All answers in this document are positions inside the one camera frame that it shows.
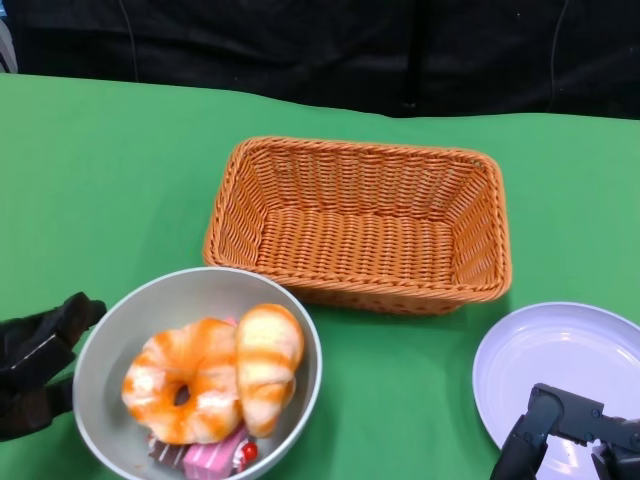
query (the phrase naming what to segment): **red cherry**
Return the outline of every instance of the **red cherry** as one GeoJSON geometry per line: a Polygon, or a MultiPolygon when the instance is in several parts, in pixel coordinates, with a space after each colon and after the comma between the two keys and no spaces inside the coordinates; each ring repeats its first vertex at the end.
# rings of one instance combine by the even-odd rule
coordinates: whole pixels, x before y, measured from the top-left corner
{"type": "Polygon", "coordinates": [[[258,458],[258,446],[253,442],[248,442],[242,447],[242,453],[247,463],[258,458]]]}

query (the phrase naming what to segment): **pink cake slice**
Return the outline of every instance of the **pink cake slice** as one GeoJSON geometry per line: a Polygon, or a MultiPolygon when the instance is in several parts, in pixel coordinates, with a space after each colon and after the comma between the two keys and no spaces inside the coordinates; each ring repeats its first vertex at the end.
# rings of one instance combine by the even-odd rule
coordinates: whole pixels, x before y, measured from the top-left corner
{"type": "Polygon", "coordinates": [[[244,424],[222,442],[192,445],[184,457],[183,465],[189,480],[223,480],[233,469],[233,456],[249,436],[244,424]]]}

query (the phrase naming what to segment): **white plate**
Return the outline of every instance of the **white plate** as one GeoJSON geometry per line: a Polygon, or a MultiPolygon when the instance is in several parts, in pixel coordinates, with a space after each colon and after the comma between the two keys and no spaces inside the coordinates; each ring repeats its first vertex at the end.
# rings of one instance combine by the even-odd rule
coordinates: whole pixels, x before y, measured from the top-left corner
{"type": "MultiPolygon", "coordinates": [[[[473,393],[499,447],[536,383],[602,402],[607,416],[640,418],[640,328],[577,303],[531,305],[494,325],[476,352],[473,393]]],[[[551,436],[547,443],[538,480],[598,480],[592,445],[551,436]]]]}

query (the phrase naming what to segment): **chocolate cake piece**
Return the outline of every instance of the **chocolate cake piece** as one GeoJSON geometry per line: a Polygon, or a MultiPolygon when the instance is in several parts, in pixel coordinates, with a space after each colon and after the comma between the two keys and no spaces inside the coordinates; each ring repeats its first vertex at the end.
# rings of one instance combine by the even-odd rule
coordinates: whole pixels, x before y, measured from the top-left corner
{"type": "Polygon", "coordinates": [[[168,445],[149,436],[149,456],[161,465],[184,471],[183,460],[190,445],[168,445]]]}

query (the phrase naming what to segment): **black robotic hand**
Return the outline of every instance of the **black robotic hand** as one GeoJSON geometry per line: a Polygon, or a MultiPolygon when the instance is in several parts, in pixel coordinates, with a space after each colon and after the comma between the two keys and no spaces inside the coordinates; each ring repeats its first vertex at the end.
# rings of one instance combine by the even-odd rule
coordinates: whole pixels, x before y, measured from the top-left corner
{"type": "Polygon", "coordinates": [[[42,430],[72,410],[72,378],[48,383],[75,360],[73,347],[106,311],[78,293],[48,312],[0,322],[0,441],[42,430]]]}
{"type": "Polygon", "coordinates": [[[640,479],[640,422],[607,417],[603,409],[604,404],[588,398],[535,385],[528,411],[507,437],[491,480],[535,480],[549,435],[583,447],[599,439],[591,458],[600,480],[640,479]]]}

